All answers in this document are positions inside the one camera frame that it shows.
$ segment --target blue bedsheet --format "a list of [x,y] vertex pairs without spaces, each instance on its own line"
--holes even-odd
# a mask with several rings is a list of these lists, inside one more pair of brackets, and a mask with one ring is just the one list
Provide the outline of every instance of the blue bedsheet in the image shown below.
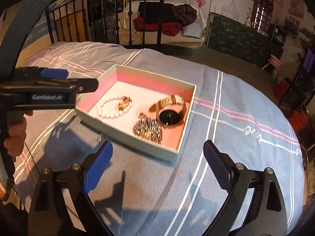
[[[304,188],[299,143],[278,107],[244,81],[153,50],[92,42],[54,44],[23,66],[31,64],[65,68],[72,78],[98,78],[120,64],[197,85],[185,139],[174,162],[162,162],[110,139],[113,158],[89,195],[115,235],[202,235],[227,196],[203,157],[207,139],[249,169],[273,168],[286,205],[288,232],[295,226]],[[67,169],[82,162],[104,140],[80,123],[72,109],[35,111],[28,118],[26,139],[32,156],[25,148],[15,163],[16,189],[26,208],[38,171]],[[242,225],[252,193],[248,191],[233,229]],[[82,228],[66,191],[65,197],[74,224]]]

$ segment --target blue gripper pad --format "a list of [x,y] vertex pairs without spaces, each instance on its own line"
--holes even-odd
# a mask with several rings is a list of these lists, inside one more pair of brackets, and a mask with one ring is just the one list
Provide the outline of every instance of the blue gripper pad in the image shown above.
[[108,142],[105,146],[102,147],[102,150],[100,150],[100,154],[94,160],[94,162],[90,166],[90,169],[85,173],[83,189],[86,194],[96,188],[112,156],[113,145],[111,144],[111,142]]
[[52,69],[52,68],[45,68],[41,71],[41,77],[49,77],[55,79],[67,79],[69,73],[65,69]]

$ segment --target watch strap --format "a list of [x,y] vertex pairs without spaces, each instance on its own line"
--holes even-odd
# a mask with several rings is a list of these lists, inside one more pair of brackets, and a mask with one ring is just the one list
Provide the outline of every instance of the watch strap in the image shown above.
[[175,104],[186,106],[185,105],[185,99],[181,95],[171,95],[170,97],[164,98],[164,99],[160,100],[159,102],[153,104],[150,107],[149,112],[159,111],[166,106],[175,105]]

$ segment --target pink stool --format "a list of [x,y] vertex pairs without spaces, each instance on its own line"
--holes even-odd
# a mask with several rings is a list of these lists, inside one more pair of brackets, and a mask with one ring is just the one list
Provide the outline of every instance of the pink stool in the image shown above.
[[275,80],[277,72],[278,72],[277,70],[281,69],[281,66],[283,65],[283,63],[279,59],[277,59],[275,56],[270,55],[270,58],[268,59],[268,64],[266,64],[262,68],[262,70],[264,70],[267,66],[269,66],[269,64],[272,64],[274,66],[274,70],[272,74],[273,74],[273,80]]

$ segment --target watch face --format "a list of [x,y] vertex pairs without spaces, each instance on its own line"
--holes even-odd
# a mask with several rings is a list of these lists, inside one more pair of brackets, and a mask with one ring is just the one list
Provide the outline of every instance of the watch face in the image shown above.
[[181,120],[179,114],[173,110],[164,110],[160,113],[159,118],[165,126],[176,125]]

